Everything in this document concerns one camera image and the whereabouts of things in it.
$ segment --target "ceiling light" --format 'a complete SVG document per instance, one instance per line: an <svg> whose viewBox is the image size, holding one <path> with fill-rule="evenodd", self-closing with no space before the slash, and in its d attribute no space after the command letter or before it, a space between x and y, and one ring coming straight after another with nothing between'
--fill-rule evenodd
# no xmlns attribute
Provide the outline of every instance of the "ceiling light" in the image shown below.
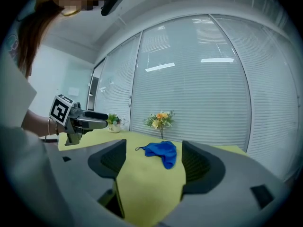
<svg viewBox="0 0 303 227"><path fill-rule="evenodd" d="M233 62L233 58L209 58L202 59L201 62Z"/></svg>
<svg viewBox="0 0 303 227"><path fill-rule="evenodd" d="M148 68L148 69L145 69L145 70L148 72L148 71L159 70L159 69L172 67L172 66L175 66L175 63L169 63L169 64L160 65L160 66L155 66L155 67L151 67L151 68Z"/></svg>
<svg viewBox="0 0 303 227"><path fill-rule="evenodd" d="M201 18L194 18L192 19L193 20L193 23L196 24L196 23L202 23L202 24L213 24L213 22L210 20L210 19L201 19Z"/></svg>

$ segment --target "table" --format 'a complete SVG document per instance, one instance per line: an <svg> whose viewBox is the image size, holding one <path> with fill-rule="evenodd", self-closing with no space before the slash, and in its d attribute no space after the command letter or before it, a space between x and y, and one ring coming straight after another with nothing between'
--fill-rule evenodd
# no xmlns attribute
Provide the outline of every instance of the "table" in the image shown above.
<svg viewBox="0 0 303 227"><path fill-rule="evenodd" d="M140 227L151 227L179 204L186 179L181 161L182 142L172 141L177 147L177 160L175 166L167 170L160 157L146 157L144 150L134 150L151 142L161 142L162 139L130 131L110 133L107 129L94 130L83 135L79 145L65 146L66 139L65 133L60 134L60 151L126 139L126 161L116 179L125 221ZM214 147L246 155L237 146Z"/></svg>

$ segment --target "vase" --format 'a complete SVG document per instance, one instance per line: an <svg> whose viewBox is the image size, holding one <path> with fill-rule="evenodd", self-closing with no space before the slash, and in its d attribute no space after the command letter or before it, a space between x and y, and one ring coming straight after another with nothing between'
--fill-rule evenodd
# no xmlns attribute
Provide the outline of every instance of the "vase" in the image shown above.
<svg viewBox="0 0 303 227"><path fill-rule="evenodd" d="M119 133L121 131L121 127L119 124L109 124L107 130L111 133Z"/></svg>

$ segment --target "yellow flower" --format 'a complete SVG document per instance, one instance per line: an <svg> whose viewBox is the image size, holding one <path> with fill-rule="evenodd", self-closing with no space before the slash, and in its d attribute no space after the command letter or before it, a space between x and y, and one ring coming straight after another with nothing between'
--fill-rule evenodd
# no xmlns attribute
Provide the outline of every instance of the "yellow flower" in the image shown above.
<svg viewBox="0 0 303 227"><path fill-rule="evenodd" d="M157 119L167 119L169 116L167 115L167 113L158 113L157 114Z"/></svg>
<svg viewBox="0 0 303 227"><path fill-rule="evenodd" d="M157 119L155 119L155 120L152 122L152 126L153 126L155 129L158 128L159 124L160 124L160 121L157 120Z"/></svg>
<svg viewBox="0 0 303 227"><path fill-rule="evenodd" d="M169 116L167 115L167 113L162 113L162 118L167 119Z"/></svg>

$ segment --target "flower arrangement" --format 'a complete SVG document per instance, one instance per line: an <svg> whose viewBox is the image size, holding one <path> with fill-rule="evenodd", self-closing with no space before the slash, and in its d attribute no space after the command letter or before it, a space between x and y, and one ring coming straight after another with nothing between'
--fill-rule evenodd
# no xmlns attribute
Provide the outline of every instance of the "flower arrangement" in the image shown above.
<svg viewBox="0 0 303 227"><path fill-rule="evenodd" d="M161 111L161 113L158 114L151 114L147 119L144 120L144 124L150 127L154 127L155 129L159 129L162 139L164 126L172 127L171 124L174 122L172 120L172 117L174 115L174 111L170 111L167 113Z"/></svg>
<svg viewBox="0 0 303 227"><path fill-rule="evenodd" d="M109 114L107 122L108 122L108 124L117 125L117 124L120 124L121 119L118 117L117 114Z"/></svg>
<svg viewBox="0 0 303 227"><path fill-rule="evenodd" d="M121 131L121 119L117 114L109 114L108 115L108 131L111 133L119 133Z"/></svg>

